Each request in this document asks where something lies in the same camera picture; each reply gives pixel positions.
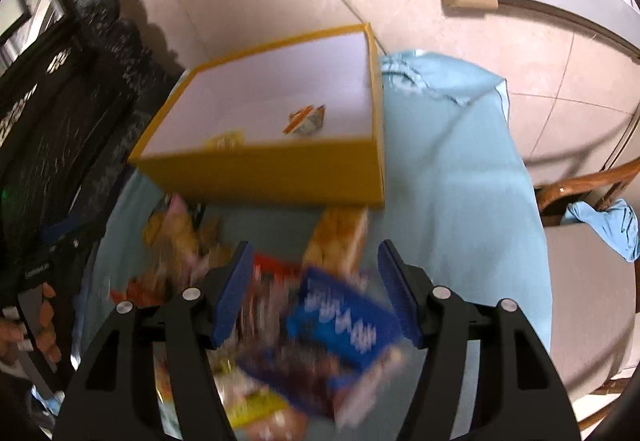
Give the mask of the person's left hand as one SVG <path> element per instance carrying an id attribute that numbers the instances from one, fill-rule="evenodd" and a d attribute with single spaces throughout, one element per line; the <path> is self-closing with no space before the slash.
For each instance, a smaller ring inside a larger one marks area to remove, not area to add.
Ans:
<path id="1" fill-rule="evenodd" d="M 54 310 L 51 300 L 56 296 L 55 290 L 48 283 L 40 286 L 40 302 L 32 328 L 29 323 L 23 324 L 9 315 L 1 314 L 1 367 L 3 371 L 17 369 L 18 346 L 27 339 L 28 333 L 34 333 L 35 346 L 48 362 L 58 365 L 62 359 L 61 349 L 56 343 L 53 325 Z"/>

